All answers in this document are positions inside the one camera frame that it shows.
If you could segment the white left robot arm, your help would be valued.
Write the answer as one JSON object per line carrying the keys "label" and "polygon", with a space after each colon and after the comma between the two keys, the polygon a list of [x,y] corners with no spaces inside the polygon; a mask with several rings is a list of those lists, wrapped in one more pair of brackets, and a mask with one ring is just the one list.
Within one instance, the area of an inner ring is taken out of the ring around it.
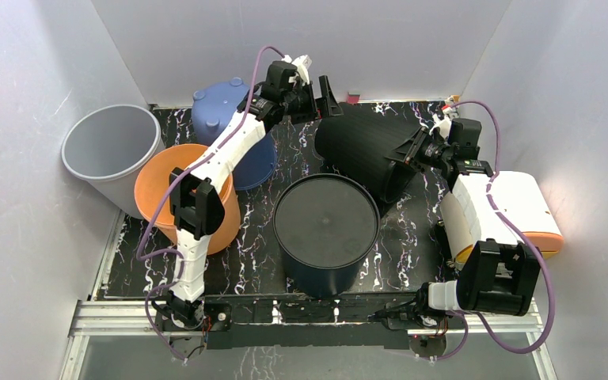
{"label": "white left robot arm", "polygon": [[224,131],[206,152],[185,169],[169,176],[169,208],[177,228],[175,277],[156,306],[158,315],[185,329],[197,329],[205,320],[200,297],[204,293],[204,266],[211,237],[228,211],[219,193],[243,157],[285,117],[308,123],[342,115],[329,79],[318,79],[321,95],[301,78],[283,83],[261,82],[247,90]]}

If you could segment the black ribbed plastic bucket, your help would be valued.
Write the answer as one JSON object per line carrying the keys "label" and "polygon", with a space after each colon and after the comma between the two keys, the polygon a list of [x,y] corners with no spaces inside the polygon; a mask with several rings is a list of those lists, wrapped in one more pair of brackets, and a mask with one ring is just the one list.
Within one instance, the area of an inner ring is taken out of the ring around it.
{"label": "black ribbed plastic bucket", "polygon": [[397,201],[416,175],[403,163],[418,123],[384,116],[362,105],[340,105],[343,115],[323,119],[314,148],[326,162],[383,203]]}

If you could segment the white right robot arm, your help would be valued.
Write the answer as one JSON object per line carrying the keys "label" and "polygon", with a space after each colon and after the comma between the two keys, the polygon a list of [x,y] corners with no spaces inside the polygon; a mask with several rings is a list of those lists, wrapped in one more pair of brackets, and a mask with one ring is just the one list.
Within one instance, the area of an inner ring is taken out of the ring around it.
{"label": "white right robot arm", "polygon": [[411,169],[438,169],[449,185],[454,213],[443,216],[452,248],[454,232],[466,232],[471,250],[456,280],[424,283],[410,302],[416,321],[433,328],[446,312],[485,312],[522,316],[529,309],[543,261],[541,252],[521,237],[492,200],[500,175],[478,158],[478,127],[454,122],[444,138],[437,130],[418,130],[389,159]]}

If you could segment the dark navy plastic bucket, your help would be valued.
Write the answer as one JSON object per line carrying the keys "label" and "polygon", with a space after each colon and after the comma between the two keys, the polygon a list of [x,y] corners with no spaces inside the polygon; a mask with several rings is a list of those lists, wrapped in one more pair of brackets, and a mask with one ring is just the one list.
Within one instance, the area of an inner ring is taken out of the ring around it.
{"label": "dark navy plastic bucket", "polygon": [[370,193],[350,178],[319,173],[295,181],[272,218],[285,275],[311,298],[347,291],[378,240],[380,220]]}

